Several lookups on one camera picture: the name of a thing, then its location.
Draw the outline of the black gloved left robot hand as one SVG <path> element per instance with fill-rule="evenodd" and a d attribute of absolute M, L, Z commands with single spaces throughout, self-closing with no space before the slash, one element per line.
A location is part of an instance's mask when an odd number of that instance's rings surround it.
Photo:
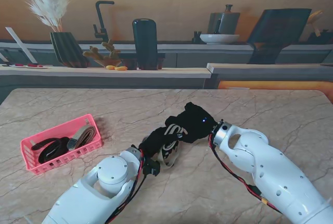
<path fill-rule="evenodd" d="M 163 145 L 182 139 L 183 133 L 170 133 L 167 127 L 159 127 L 154 130 L 139 145 L 139 149 L 146 157 L 153 157 L 160 151 Z"/>

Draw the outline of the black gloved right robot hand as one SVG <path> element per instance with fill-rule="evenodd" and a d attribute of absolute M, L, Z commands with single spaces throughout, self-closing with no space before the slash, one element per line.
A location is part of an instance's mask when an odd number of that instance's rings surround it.
<path fill-rule="evenodd" d="M 169 116 L 165 125 L 175 124 L 183 129 L 181 141 L 193 143 L 198 139 L 205 138 L 217 125 L 215 119 L 202 107 L 188 102 L 185 110 L 177 116 Z"/>

